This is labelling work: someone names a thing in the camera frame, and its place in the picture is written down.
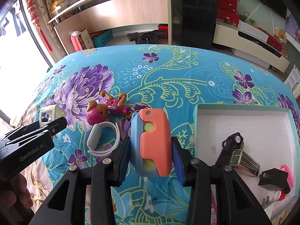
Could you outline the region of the person's left hand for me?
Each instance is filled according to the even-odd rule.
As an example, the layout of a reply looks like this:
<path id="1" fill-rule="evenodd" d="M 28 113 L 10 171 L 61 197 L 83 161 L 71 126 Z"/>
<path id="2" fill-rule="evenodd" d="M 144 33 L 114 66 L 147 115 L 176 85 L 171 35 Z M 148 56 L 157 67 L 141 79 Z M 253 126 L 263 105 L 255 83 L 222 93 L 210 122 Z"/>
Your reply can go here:
<path id="1" fill-rule="evenodd" d="M 31 194 L 27 189 L 26 178 L 19 173 L 10 180 L 10 184 L 12 189 L 1 186 L 1 199 L 5 207 L 9 209 L 17 200 L 19 200 L 25 209 L 31 209 L 33 201 L 31 199 Z"/>

